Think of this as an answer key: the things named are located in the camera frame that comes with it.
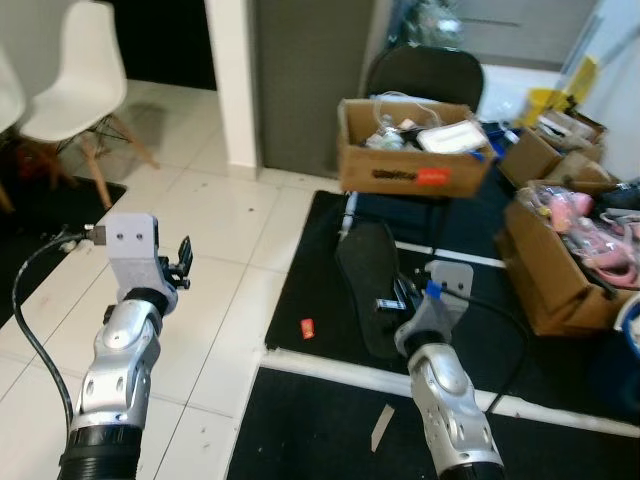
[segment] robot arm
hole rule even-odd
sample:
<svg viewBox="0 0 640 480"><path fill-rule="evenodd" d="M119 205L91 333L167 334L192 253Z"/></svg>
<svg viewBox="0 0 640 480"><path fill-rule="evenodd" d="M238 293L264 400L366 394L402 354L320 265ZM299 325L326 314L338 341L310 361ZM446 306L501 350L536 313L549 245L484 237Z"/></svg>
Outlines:
<svg viewBox="0 0 640 480"><path fill-rule="evenodd" d="M176 306L176 289L190 286L193 254L187 237L178 264L159 257L157 220L147 214L111 215L88 237L107 247L118 303L107 308L96 335L59 478L133 479L162 319Z"/></svg>
<svg viewBox="0 0 640 480"><path fill-rule="evenodd" d="M436 284L471 290L468 265L435 261L430 264ZM411 319L395 334L398 351L408 359L411 393L424 423L427 446L442 480L504 479L503 464L474 389L455 350L451 331L468 305L451 295L427 288L424 297L413 290L406 305L417 306Z"/></svg>

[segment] orange label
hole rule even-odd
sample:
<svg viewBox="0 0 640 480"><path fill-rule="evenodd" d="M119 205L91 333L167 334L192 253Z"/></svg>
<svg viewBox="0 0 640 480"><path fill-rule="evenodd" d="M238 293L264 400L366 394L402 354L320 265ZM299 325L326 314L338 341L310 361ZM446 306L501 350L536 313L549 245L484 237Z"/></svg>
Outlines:
<svg viewBox="0 0 640 480"><path fill-rule="evenodd" d="M418 185L442 186L449 183L451 177L450 168L421 168L418 170Z"/></svg>
<svg viewBox="0 0 640 480"><path fill-rule="evenodd" d="M302 330L302 338L304 338L305 340L313 338L316 334L313 327L313 319L311 318L300 320L300 329Z"/></svg>

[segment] white strip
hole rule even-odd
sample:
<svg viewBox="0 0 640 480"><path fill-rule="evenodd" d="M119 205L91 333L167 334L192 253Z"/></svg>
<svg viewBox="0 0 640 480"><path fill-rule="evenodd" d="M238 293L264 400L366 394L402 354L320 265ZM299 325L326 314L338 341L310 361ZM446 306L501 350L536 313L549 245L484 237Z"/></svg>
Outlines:
<svg viewBox="0 0 640 480"><path fill-rule="evenodd" d="M411 252L424 253L426 255L430 255L433 251L431 247L405 242L396 242L396 247L402 250L409 250ZM468 253L454 252L453 250L443 250L442 248L438 248L436 256L441 258L450 258L452 260L461 260L463 262L477 263L479 265L487 265L489 267L504 268L504 262L502 260L481 257L479 255L471 255Z"/></svg>
<svg viewBox="0 0 640 480"><path fill-rule="evenodd" d="M387 372L376 368L363 367L281 349L266 352L262 357L261 366L284 372L322 378L354 387L411 397L411 385L408 375ZM494 396L495 393L476 390L476 401L482 410L488 408ZM640 438L640 428L628 423L592 417L582 413L555 410L509 395L505 395L502 398L494 410L494 413L583 430L592 430L594 432Z"/></svg>
<svg viewBox="0 0 640 480"><path fill-rule="evenodd" d="M376 426L373 427L373 432L371 432L371 451L373 453L376 452L378 445L380 445L380 440L382 440L382 436L389 426L391 417L393 417L393 412L395 412L395 410L392 407L385 405L382 413L378 417Z"/></svg>

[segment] doorway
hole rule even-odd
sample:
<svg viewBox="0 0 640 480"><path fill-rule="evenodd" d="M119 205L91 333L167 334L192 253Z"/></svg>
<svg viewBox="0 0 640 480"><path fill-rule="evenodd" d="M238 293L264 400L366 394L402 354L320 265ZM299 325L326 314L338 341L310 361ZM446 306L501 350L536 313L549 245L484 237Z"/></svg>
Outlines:
<svg viewBox="0 0 640 480"><path fill-rule="evenodd" d="M203 0L111 0L127 77L216 90Z"/></svg>

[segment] white chair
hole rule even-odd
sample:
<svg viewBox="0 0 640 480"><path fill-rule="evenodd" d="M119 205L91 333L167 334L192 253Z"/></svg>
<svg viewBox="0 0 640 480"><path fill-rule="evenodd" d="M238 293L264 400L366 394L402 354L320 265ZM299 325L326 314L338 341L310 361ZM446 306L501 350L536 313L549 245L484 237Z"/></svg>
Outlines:
<svg viewBox="0 0 640 480"><path fill-rule="evenodd" d="M48 144L48 154L53 157L82 134L85 159L102 203L109 208L111 198L96 161L102 142L92 142L90 133L115 131L144 161L159 168L149 151L113 115L124 100L127 83L111 4L73 3L63 21L60 55L57 79L32 99L20 134Z"/></svg>
<svg viewBox="0 0 640 480"><path fill-rule="evenodd" d="M2 45L0 45L0 136L9 130L24 113L24 92L18 77L9 62ZM4 140L0 137L0 147ZM13 204L0 183L0 210L13 212Z"/></svg>

